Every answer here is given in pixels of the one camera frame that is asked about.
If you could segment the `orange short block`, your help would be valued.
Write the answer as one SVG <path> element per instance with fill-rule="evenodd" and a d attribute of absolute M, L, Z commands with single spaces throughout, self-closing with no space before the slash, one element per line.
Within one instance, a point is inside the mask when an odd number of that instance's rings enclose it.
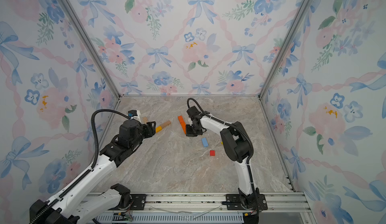
<path fill-rule="evenodd" d="M 179 120 L 181 126 L 184 127 L 186 125 L 182 116 L 178 116 L 178 120 Z"/>

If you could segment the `plain wooden block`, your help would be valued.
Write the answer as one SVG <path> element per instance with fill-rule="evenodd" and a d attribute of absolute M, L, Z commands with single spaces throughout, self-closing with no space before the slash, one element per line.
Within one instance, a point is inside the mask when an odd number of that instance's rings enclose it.
<path fill-rule="evenodd" d="M 162 123 L 160 126 L 164 129 L 165 127 L 169 126 L 171 124 L 171 121 L 166 121 Z"/>

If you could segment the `orange long block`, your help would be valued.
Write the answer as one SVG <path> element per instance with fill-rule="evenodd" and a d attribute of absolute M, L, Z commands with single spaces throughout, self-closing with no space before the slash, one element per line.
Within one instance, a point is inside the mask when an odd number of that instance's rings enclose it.
<path fill-rule="evenodd" d="M 182 129 L 183 129 L 183 131 L 184 131 L 184 134 L 186 135 L 186 134 L 187 134 L 187 131 L 186 131 L 186 124 L 183 124 L 183 125 L 182 125 Z"/>

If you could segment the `yellow rectangular block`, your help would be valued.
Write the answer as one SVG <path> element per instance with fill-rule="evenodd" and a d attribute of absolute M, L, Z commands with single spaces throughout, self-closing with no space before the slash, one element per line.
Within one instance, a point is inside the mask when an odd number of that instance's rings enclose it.
<path fill-rule="evenodd" d="M 162 127 L 161 126 L 158 126 L 157 128 L 156 128 L 156 133 L 158 133 L 158 132 L 160 132 L 162 130 Z"/>

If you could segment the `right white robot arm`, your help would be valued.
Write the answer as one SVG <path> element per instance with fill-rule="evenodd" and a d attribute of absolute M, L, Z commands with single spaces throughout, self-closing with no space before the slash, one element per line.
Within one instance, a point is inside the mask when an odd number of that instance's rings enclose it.
<path fill-rule="evenodd" d="M 188 137 L 202 135 L 208 130 L 221 137 L 225 153 L 234 163 L 239 180 L 238 191 L 241 205 L 247 210 L 257 210 L 258 193 L 250 166 L 254 149 L 243 125 L 240 122 L 229 123 L 208 116 L 193 119 L 190 125 L 186 125 Z"/>

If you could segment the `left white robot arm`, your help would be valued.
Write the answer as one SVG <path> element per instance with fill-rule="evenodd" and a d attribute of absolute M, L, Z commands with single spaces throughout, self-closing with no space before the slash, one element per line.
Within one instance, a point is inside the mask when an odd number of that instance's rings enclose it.
<path fill-rule="evenodd" d="M 94 201 L 82 203 L 83 199 L 126 159 L 134 154 L 144 139 L 156 133 L 156 123 L 140 123 L 135 119 L 126 120 L 119 133 L 91 164 L 66 188 L 47 201 L 37 200 L 30 207 L 31 224 L 86 224 L 99 214 L 116 208 L 126 210 L 134 203 L 129 188 L 115 184 Z"/>

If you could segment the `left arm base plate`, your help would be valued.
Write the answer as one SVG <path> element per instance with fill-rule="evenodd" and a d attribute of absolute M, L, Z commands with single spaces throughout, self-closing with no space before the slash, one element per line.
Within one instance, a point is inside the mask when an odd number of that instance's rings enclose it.
<path fill-rule="evenodd" d="M 146 194 L 124 194 L 120 197 L 118 205 L 110 211 L 143 211 L 146 204 Z"/>

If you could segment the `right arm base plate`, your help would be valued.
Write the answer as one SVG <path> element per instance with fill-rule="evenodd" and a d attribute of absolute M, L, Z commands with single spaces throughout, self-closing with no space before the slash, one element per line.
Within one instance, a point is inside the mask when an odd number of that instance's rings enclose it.
<path fill-rule="evenodd" d="M 228 211 L 266 211 L 268 210 L 265 195 L 258 193 L 245 196 L 243 194 L 227 194 L 226 200 L 222 205 L 227 207 Z"/>

